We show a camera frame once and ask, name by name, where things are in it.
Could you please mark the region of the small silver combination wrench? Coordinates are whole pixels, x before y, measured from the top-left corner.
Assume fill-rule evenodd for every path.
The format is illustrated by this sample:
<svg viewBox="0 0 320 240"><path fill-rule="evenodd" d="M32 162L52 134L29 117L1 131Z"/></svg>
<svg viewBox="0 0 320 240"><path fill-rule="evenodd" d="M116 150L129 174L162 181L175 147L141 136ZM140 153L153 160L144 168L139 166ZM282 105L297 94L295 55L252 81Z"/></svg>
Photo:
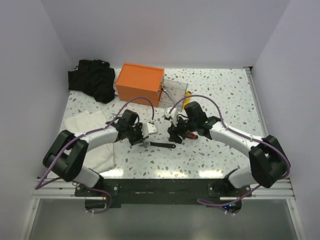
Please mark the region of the small silver combination wrench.
<svg viewBox="0 0 320 240"><path fill-rule="evenodd" d="M118 116L115 113L112 113L110 117L114 119L114 118L117 118Z"/></svg>

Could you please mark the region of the black-handled adjustable wrench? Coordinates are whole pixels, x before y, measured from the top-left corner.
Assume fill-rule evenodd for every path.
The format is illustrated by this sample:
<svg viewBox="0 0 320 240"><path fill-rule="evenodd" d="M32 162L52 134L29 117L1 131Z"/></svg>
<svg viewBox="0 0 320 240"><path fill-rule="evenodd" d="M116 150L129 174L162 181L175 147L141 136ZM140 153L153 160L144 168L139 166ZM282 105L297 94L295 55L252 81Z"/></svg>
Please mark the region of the black-handled adjustable wrench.
<svg viewBox="0 0 320 240"><path fill-rule="evenodd" d="M166 149L175 149L176 145L172 143L162 143L162 142L152 142L145 140L140 144L141 147L157 147L157 148L166 148Z"/></svg>

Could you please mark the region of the clear acrylic drawer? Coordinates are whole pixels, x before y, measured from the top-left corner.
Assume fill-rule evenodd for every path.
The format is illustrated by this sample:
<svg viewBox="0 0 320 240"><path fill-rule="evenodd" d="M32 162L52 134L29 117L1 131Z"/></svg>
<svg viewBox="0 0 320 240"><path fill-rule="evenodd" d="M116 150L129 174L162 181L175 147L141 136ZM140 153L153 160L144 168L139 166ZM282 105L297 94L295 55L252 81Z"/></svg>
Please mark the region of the clear acrylic drawer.
<svg viewBox="0 0 320 240"><path fill-rule="evenodd" d="M187 95L188 84L163 78L158 89L158 107L172 107L178 100Z"/></svg>

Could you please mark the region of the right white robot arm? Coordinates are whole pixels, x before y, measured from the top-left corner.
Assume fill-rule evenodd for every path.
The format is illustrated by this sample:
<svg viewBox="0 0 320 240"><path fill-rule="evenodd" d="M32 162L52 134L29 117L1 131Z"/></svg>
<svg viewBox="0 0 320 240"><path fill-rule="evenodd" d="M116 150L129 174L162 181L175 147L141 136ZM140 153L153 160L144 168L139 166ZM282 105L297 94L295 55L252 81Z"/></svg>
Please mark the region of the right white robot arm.
<svg viewBox="0 0 320 240"><path fill-rule="evenodd" d="M258 184L270 188L276 181L287 176L291 167L276 137L258 137L227 126L216 117L208 117L196 101L188 103L183 118L176 108L169 107L164 118L171 122L167 132L169 141L182 143L188 133L196 132L199 136L230 146L249 159L249 166L234 169L224 178L218 179L212 188L235 196L242 187Z"/></svg>

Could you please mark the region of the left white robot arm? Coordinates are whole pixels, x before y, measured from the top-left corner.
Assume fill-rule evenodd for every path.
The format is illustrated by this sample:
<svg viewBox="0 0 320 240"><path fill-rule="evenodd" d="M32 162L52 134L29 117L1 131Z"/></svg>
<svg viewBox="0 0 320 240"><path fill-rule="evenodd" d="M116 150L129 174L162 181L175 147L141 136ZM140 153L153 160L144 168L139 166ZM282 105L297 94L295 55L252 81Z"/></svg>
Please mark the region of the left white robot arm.
<svg viewBox="0 0 320 240"><path fill-rule="evenodd" d="M124 139L131 145L143 142L147 138L144 133L147 124L136 122L138 117L136 112L127 109L121 117L86 133L61 131L43 158L46 172L41 179L53 172L65 182L84 185L92 196L99 196L104 190L103 177L84 166L85 157L91 150Z"/></svg>

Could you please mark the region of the red black utility knife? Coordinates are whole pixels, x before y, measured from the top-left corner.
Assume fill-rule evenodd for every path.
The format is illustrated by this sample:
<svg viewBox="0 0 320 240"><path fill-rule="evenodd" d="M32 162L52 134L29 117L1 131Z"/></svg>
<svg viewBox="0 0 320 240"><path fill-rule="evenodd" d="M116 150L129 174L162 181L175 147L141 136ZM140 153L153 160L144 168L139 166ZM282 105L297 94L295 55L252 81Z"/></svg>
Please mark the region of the red black utility knife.
<svg viewBox="0 0 320 240"><path fill-rule="evenodd" d="M193 139L193 140L196 140L196 139L199 138L199 136L196 135L196 134L194 134L193 132L188 132L187 135L186 135L186 137L187 137L188 139Z"/></svg>

